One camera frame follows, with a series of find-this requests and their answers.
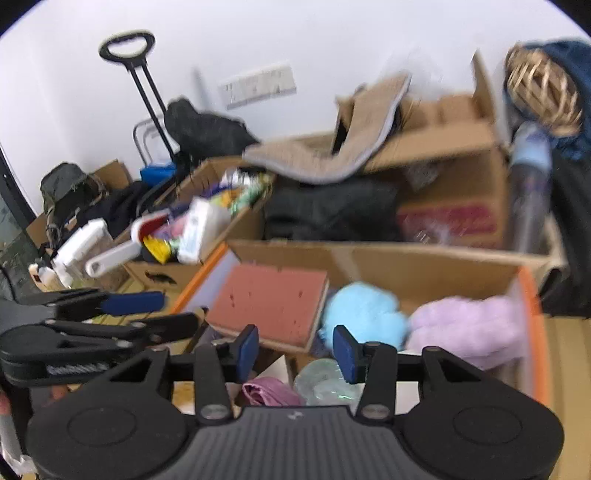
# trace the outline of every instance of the dark green backpack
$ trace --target dark green backpack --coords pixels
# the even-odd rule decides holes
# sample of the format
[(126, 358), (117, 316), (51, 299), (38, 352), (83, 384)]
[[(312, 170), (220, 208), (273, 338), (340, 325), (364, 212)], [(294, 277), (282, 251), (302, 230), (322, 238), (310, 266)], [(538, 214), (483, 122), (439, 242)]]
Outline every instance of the dark green backpack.
[(43, 212), (47, 215), (48, 247), (56, 250), (67, 238), (68, 225), (80, 210), (95, 205), (106, 195), (105, 184), (78, 165), (61, 163), (41, 181)]

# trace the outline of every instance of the gray bottle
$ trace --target gray bottle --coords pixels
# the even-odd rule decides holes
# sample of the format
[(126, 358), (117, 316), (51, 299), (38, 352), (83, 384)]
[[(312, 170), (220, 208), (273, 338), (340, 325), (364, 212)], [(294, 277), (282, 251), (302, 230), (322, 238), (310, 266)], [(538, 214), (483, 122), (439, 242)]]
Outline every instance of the gray bottle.
[(506, 248), (540, 253), (544, 220), (550, 210), (552, 157), (545, 131), (524, 122), (515, 133), (509, 165), (509, 225)]

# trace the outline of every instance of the lavender fluffy cloth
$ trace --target lavender fluffy cloth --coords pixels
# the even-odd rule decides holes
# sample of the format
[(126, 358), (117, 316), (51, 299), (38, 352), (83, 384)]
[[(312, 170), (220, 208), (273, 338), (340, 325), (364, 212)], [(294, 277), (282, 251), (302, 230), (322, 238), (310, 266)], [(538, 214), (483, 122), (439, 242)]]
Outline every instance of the lavender fluffy cloth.
[(302, 398), (281, 380), (260, 377), (246, 382), (242, 391), (251, 405), (267, 407), (300, 407), (305, 405)]
[(497, 367), (521, 356), (525, 339), (517, 307), (505, 296), (432, 301), (410, 317), (406, 347), (420, 352), (435, 345), (482, 370)]

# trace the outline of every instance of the red book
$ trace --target red book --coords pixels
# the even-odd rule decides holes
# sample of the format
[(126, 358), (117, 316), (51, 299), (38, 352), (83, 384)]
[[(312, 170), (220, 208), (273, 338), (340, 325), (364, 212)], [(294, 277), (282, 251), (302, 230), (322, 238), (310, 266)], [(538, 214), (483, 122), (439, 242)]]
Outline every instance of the red book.
[(237, 265), (208, 311), (207, 322), (233, 336), (252, 323), (259, 329), (263, 346), (307, 352), (327, 290), (325, 271)]

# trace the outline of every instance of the electrical outlet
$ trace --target electrical outlet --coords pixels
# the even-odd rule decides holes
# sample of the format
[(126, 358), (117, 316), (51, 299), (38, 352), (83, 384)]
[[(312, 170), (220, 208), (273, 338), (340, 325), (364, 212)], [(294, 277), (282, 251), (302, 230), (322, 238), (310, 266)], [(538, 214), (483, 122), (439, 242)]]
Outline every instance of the electrical outlet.
[(255, 100), (295, 93), (296, 90), (293, 72), (289, 65), (239, 76), (219, 86), (220, 95), (228, 109)]

